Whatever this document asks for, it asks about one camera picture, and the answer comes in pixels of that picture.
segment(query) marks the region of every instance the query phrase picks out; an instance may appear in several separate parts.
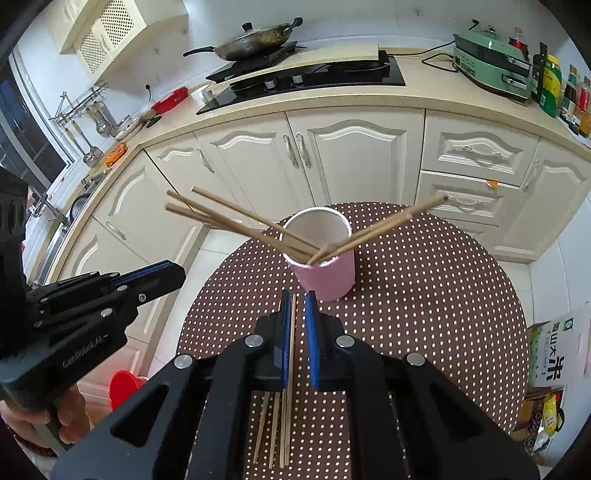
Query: screw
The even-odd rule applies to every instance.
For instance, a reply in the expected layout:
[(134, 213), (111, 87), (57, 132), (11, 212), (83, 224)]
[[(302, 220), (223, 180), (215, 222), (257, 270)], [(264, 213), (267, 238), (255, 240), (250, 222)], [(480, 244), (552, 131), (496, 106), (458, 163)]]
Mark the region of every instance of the screw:
[(190, 367), (193, 363), (193, 358), (190, 355), (179, 355), (174, 359), (174, 366), (179, 369)]
[(262, 342), (262, 336), (260, 335), (249, 335), (244, 339), (244, 343), (246, 344), (246, 346), (249, 346), (251, 348), (261, 346)]
[(336, 339), (336, 344), (342, 348), (352, 347), (354, 343), (355, 339), (349, 335), (341, 335)]
[(420, 353), (413, 352), (407, 355), (407, 362), (414, 367), (420, 367), (425, 363), (425, 357), (423, 357)]

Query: human hand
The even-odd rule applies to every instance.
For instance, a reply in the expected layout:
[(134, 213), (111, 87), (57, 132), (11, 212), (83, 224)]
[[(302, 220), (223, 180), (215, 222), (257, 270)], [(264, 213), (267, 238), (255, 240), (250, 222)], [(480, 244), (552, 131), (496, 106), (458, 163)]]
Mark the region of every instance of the human hand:
[[(35, 429), (35, 424), (49, 423), (47, 410), (35, 413), (24, 412), (10, 399), (0, 401), (0, 414), (4, 422), (22, 439), (39, 447), (49, 448)], [(90, 431), (90, 420), (86, 415), (86, 401), (78, 387), (72, 385), (57, 403), (57, 417), (62, 427), (60, 439), (64, 443), (76, 443)]]

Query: window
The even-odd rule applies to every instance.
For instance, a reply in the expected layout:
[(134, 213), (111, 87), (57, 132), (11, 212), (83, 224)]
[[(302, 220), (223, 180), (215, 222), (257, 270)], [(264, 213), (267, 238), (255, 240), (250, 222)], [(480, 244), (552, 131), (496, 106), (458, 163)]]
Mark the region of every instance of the window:
[(0, 165), (45, 192), (65, 168), (27, 108), (10, 64), (0, 69)]

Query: orange item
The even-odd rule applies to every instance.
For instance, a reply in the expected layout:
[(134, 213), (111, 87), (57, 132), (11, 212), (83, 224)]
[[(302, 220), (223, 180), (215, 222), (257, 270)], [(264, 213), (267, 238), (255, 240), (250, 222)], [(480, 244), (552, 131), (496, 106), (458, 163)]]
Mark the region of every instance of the orange item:
[(107, 155), (107, 158), (105, 159), (105, 165), (110, 167), (113, 163), (119, 160), (125, 154), (125, 152), (127, 152), (127, 143), (118, 145), (116, 149)]
[(111, 404), (111, 410), (119, 407), (145, 383), (146, 380), (144, 378), (138, 378), (127, 370), (115, 372), (109, 384), (109, 404)]

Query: chopstick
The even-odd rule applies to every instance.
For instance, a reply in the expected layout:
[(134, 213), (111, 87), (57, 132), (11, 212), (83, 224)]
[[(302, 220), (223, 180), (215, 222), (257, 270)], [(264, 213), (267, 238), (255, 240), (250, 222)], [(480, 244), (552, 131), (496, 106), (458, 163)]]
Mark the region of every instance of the chopstick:
[(257, 220), (258, 222), (264, 223), (265, 225), (268, 225), (270, 227), (273, 227), (274, 229), (278, 230), (279, 232), (283, 233), (283, 235), (288, 235), (292, 238), (295, 238), (296, 240), (299, 240), (300, 242), (314, 248), (314, 250), (318, 250), (320, 247), (318, 245), (316, 245), (315, 243), (311, 242), (310, 240), (308, 240), (306, 237), (301, 236), (299, 233), (296, 232), (292, 232), (291, 230), (286, 230), (285, 228), (283, 228), (281, 225), (278, 225), (275, 222), (272, 222), (271, 220), (268, 220), (260, 215), (257, 215), (254, 212), (250, 212), (244, 208), (242, 208), (239, 205), (236, 205), (235, 203), (232, 202), (228, 202), (226, 199), (223, 199), (221, 197), (218, 197), (217, 195), (214, 195), (213, 193), (208, 192), (207, 190), (202, 190), (198, 187), (193, 187), (193, 191), (195, 193), (198, 193), (199, 195), (202, 195), (210, 200), (213, 200), (214, 202), (220, 203), (221, 205), (224, 205), (236, 212), (242, 213), (244, 215), (246, 215), (247, 217), (252, 218), (253, 220)]
[(316, 259), (315, 262), (321, 263), (325, 260), (329, 260), (332, 257), (336, 257), (337, 255), (343, 254), (351, 249), (354, 249), (359, 245), (367, 243), (371, 239), (374, 239), (377, 236), (383, 235), (389, 230), (392, 230), (393, 228), (405, 224), (412, 218), (414, 214), (430, 210), (431, 208), (444, 203), (446, 200), (447, 194), (445, 193), (430, 196), (421, 203), (417, 203), (412, 207), (406, 208), (402, 212), (390, 215), (386, 219), (380, 220), (379, 222), (371, 225), (370, 227), (356, 232), (356, 235), (352, 235), (351, 237), (346, 238), (342, 242), (336, 244), (331, 251), (327, 252), (320, 259)]
[[(280, 252), (283, 252), (283, 253), (289, 255), (291, 258), (293, 258), (294, 260), (296, 260), (300, 263), (306, 263), (309, 260), (309, 256), (308, 256), (309, 254), (308, 255), (302, 254), (295, 247), (292, 247), (291, 245), (287, 245), (284, 242), (280, 242), (276, 238), (263, 235), (262, 233), (254, 230), (254, 229), (243, 226), (240, 223), (236, 223), (236, 222), (230, 220), (229, 218), (221, 215), (220, 213), (217, 213), (214, 210), (211, 210), (203, 205), (199, 205), (198, 203), (193, 202), (192, 200), (185, 198), (182, 195), (179, 195), (178, 193), (176, 193), (172, 190), (169, 190), (167, 192), (167, 194), (169, 196), (171, 196), (172, 198), (180, 200), (181, 202), (187, 203), (188, 205), (194, 206), (195, 208), (198, 208), (202, 212), (207, 213), (209, 215), (209, 217), (211, 218), (211, 220), (213, 220), (216, 223), (219, 223), (226, 230), (234, 231), (234, 232), (239, 233), (241, 235), (249, 236), (251, 238), (259, 240), (259, 242), (261, 242), (263, 244), (267, 244), (267, 245), (279, 250)], [(182, 209), (180, 207), (178, 207), (176, 210), (171, 210), (171, 211), (174, 211), (174, 213), (178, 213), (179, 215), (183, 215), (183, 216), (195, 219), (195, 220), (199, 220), (199, 218), (197, 218), (197, 215), (202, 215), (202, 214), (196, 214), (192, 210)]]
[(269, 470), (273, 470), (273, 460), (275, 459), (275, 443), (277, 441), (277, 421), (279, 420), (279, 408), (281, 393), (275, 392), (275, 400), (273, 402), (273, 424), (271, 427), (271, 446), (269, 453)]
[(296, 336), (296, 306), (297, 294), (292, 295), (291, 299), (291, 325), (290, 325), (290, 361), (289, 373), (287, 376), (287, 411), (285, 412), (285, 461), (284, 466), (290, 464), (290, 445), (291, 445), (291, 405), (293, 400), (293, 382), (294, 382), (294, 347)]
[(254, 465), (256, 465), (256, 462), (258, 460), (258, 452), (261, 449), (262, 434), (265, 430), (265, 422), (267, 421), (267, 410), (269, 407), (270, 396), (271, 392), (265, 392), (265, 396), (262, 399), (261, 417), (259, 418), (259, 430), (256, 435), (255, 455), (253, 459)]

